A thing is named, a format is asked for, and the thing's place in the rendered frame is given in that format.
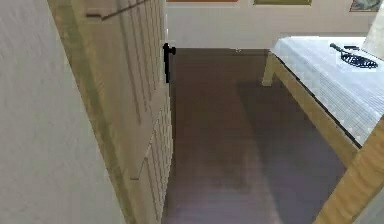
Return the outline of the white pillow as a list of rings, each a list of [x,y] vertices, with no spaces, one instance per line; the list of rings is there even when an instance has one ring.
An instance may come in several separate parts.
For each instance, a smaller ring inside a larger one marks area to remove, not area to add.
[[[384,61],[384,0],[363,42],[362,50]]]

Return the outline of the wooden bed with white cover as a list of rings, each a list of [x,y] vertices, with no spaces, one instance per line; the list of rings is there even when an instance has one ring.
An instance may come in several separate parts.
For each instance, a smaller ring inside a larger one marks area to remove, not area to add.
[[[287,36],[267,50],[262,84],[281,81],[345,167],[313,224],[384,224],[384,62],[362,51],[363,42]],[[331,43],[378,67],[345,63]]]

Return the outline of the black tennis racket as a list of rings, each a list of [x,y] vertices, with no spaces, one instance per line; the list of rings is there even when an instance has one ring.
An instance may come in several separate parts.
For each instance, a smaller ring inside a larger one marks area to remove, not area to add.
[[[330,47],[338,51],[340,53],[341,60],[351,66],[364,69],[374,69],[378,67],[378,64],[375,61],[360,55],[347,52],[337,46],[335,43],[331,43]]]

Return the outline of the beige panelled room door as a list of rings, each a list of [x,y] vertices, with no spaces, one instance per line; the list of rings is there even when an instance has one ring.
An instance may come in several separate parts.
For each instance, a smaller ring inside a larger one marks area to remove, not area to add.
[[[162,224],[173,140],[165,0],[47,0],[126,224]]]

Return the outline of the green framed wall picture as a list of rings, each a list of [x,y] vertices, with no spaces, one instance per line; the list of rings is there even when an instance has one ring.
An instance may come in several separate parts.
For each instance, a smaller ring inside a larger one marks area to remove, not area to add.
[[[253,0],[254,5],[311,5],[312,0]]]

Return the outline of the grey framed wall picture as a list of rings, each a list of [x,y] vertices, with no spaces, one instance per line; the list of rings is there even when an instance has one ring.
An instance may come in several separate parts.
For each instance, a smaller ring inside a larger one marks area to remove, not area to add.
[[[383,0],[353,0],[351,12],[377,12]]]

